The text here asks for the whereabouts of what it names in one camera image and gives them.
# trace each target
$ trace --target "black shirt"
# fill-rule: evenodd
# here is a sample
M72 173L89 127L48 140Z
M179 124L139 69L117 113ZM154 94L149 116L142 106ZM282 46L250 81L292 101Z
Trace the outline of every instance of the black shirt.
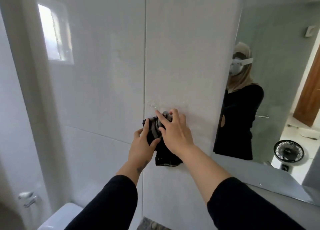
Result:
M259 85L249 85L225 94L222 114L226 123L218 129L215 153L252 160L250 129L263 97L264 92Z
M114 176L65 230L128 229L137 203L138 192L131 179ZM304 229L236 178L218 185L207 208L219 230Z

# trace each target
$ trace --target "white headset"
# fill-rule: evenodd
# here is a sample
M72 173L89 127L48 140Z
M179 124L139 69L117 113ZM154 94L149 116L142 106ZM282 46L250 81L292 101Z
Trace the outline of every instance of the white headset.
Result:
M251 64L252 62L253 58L243 60L239 58L233 59L230 66L230 74L232 76L239 74L245 65Z

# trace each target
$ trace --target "black fan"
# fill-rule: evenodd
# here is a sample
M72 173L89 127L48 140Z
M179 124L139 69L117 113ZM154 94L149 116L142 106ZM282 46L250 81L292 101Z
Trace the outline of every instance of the black fan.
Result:
M273 152L276 158L282 162L281 169L287 172L292 169L290 166L302 165L307 158L302 146L288 139L278 141L274 145Z

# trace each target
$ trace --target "tattoo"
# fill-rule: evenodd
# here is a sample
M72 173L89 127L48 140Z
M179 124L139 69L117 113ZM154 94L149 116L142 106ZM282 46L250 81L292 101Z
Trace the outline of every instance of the tattoo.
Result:
M140 174L142 172L142 170L148 165L149 161L146 161L145 164L141 167L137 168L137 172Z

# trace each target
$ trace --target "person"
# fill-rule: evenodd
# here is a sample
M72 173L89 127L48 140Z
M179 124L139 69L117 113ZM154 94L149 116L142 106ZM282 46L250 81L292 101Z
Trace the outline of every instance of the person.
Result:
M186 165L218 229L303 229L246 184L232 177L193 143L186 116L172 109L172 122L156 110L171 152ZM152 159L160 139L147 142L149 120L134 133L128 161L65 230L128 229L138 203L139 175Z
M251 50L244 43L235 46L233 59L250 59ZM218 128L214 152L216 154L252 160L252 123L264 92L255 83L250 72L252 63L240 69L230 69L227 90L223 100L222 121Z

